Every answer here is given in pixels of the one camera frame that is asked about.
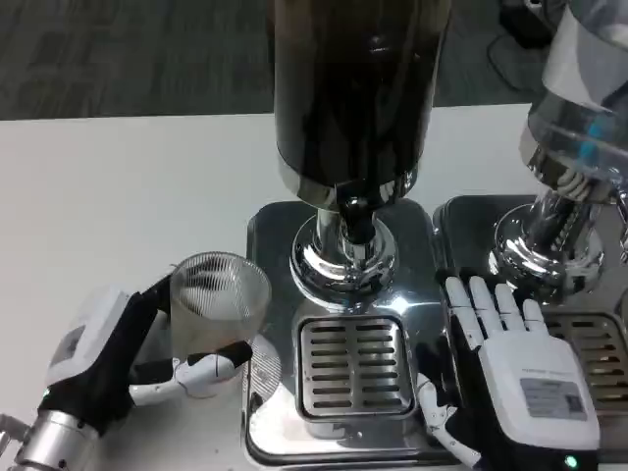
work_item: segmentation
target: gray carpet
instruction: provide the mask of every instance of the gray carpet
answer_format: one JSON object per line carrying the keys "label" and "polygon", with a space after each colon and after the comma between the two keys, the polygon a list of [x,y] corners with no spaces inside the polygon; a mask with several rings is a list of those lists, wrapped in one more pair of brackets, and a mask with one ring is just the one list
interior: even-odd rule
{"label": "gray carpet", "polygon": [[[0,119],[272,111],[266,0],[2,0]],[[437,106],[530,101],[545,52],[454,0]]]}

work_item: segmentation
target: drip tray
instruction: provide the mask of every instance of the drip tray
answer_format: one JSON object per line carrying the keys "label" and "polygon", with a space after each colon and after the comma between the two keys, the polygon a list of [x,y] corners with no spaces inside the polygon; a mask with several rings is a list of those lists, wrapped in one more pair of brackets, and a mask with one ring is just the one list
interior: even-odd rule
{"label": "drip tray", "polygon": [[308,420],[398,416],[414,394],[403,329],[388,317],[310,319],[298,332],[301,414]]}
{"label": "drip tray", "polygon": [[628,415],[628,346],[614,315],[546,312],[549,332],[571,343],[600,416]]}

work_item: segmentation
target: ribbed plastic cup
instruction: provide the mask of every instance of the ribbed plastic cup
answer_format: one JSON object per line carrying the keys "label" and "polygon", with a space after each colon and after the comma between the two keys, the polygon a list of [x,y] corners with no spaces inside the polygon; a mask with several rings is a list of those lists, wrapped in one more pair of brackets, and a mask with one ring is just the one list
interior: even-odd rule
{"label": "ribbed plastic cup", "polygon": [[180,361],[251,341],[271,300],[264,272],[232,253],[192,255],[175,269],[170,283],[173,353]]}

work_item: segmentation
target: dark coffee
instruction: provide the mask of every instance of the dark coffee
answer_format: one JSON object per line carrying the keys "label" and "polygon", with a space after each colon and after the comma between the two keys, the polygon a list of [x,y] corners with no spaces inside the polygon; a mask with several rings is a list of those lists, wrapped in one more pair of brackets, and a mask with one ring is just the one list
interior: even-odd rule
{"label": "dark coffee", "polygon": [[449,0],[273,6],[277,142],[286,163],[326,186],[377,188],[412,170],[432,107]]}

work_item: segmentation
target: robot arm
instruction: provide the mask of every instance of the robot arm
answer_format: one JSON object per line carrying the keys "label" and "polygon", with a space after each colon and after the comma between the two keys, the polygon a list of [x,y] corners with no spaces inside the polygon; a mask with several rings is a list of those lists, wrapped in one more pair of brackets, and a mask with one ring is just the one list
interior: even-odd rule
{"label": "robot arm", "polygon": [[[491,292],[476,276],[467,287],[456,277],[443,286],[463,406],[439,405],[435,381],[420,373],[429,433],[470,468],[597,469],[593,401],[573,350],[549,335],[539,304],[524,300],[522,316],[508,286]],[[474,440],[462,438],[462,422]]]}
{"label": "robot arm", "polygon": [[24,445],[17,469],[79,471],[96,441],[134,406],[184,394],[205,397],[232,378],[252,356],[245,341],[190,355],[182,364],[169,359],[153,362],[157,368],[134,368],[157,311],[169,311],[169,285],[167,277],[144,293],[95,291],[57,347],[35,423],[29,427],[0,415],[0,454],[11,440],[19,441]]}

